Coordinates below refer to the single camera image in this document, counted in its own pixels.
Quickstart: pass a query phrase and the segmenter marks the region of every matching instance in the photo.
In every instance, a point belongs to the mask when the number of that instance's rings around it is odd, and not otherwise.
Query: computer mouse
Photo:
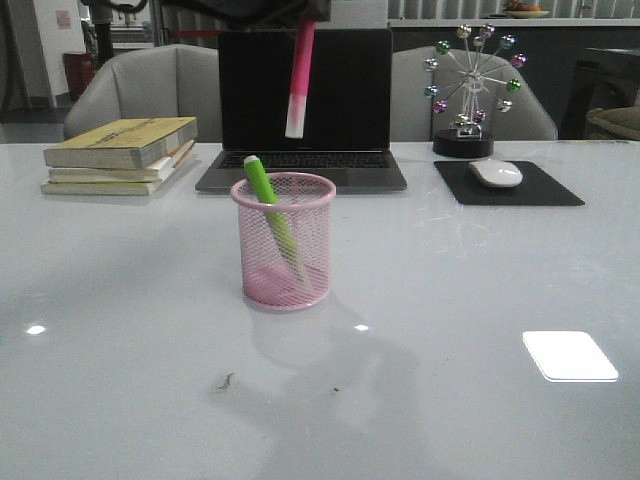
[[[469,168],[487,187],[515,187],[522,182],[522,172],[511,162],[488,158],[469,162]]]

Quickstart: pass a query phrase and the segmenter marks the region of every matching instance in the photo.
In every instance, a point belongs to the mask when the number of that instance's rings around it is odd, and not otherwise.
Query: floor
[[[0,124],[0,143],[58,143],[71,107],[7,112]]]

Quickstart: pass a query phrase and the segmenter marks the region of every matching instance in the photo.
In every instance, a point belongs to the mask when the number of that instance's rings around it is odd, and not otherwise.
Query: pink mesh pen holder
[[[260,203],[248,180],[231,188],[244,294],[270,310],[310,307],[329,293],[329,209],[336,187],[307,173],[272,173],[269,179],[275,205]]]

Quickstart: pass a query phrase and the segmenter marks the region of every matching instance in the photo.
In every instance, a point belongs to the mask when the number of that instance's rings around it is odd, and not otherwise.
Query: fruit bowl
[[[505,10],[512,18],[540,18],[549,14],[548,10]]]

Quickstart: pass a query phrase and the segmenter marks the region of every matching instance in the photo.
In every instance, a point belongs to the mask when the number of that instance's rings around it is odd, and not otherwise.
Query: stack of books
[[[189,156],[195,117],[121,119],[44,151],[43,193],[150,195]]]

